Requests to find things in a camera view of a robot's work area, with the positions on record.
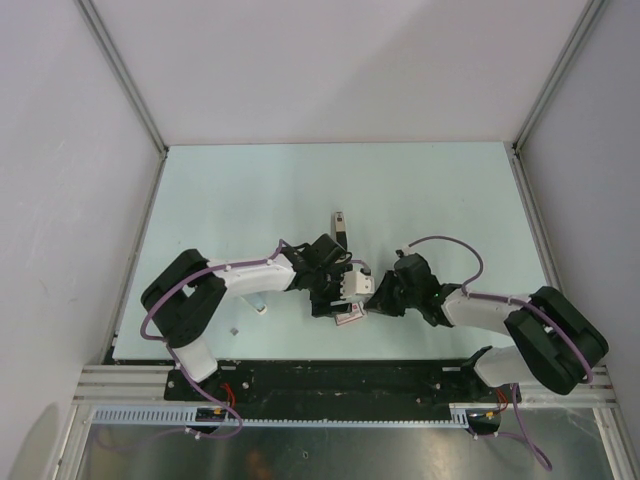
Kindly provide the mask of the red white staples box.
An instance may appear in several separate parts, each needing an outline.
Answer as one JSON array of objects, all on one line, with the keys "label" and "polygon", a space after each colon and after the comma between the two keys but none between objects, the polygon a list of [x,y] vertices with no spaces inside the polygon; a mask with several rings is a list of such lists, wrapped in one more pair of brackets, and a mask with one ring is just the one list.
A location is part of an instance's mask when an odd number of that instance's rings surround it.
[{"label": "red white staples box", "polygon": [[364,319],[367,316],[367,312],[364,309],[362,302],[351,303],[350,309],[347,312],[339,313],[334,316],[335,324],[338,327],[345,326],[355,321]]}]

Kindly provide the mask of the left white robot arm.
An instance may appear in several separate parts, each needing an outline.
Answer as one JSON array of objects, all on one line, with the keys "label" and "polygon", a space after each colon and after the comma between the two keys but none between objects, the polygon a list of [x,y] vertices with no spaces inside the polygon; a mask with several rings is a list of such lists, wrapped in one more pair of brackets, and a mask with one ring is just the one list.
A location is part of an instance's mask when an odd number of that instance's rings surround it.
[{"label": "left white robot arm", "polygon": [[307,291],[316,313],[341,300],[338,283],[351,269],[344,245],[327,234],[292,246],[280,240],[264,258],[211,263],[196,249],[180,253],[141,295],[146,311],[140,335],[162,342],[184,370],[186,387],[197,398],[221,387],[218,360],[204,333],[223,300],[265,292]]}]

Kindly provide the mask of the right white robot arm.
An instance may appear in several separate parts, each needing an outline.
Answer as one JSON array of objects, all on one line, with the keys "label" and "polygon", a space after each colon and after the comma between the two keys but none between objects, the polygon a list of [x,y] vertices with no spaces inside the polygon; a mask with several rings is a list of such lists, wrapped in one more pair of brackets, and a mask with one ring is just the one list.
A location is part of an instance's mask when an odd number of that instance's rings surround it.
[{"label": "right white robot arm", "polygon": [[559,394],[593,380],[609,353],[600,331],[563,295],[542,286],[524,296],[465,291],[441,283],[417,253],[400,257],[365,303],[370,312],[402,317],[415,310],[434,327],[471,327],[508,336],[509,347],[483,347],[461,376],[463,393],[484,401],[498,386],[537,381]]}]

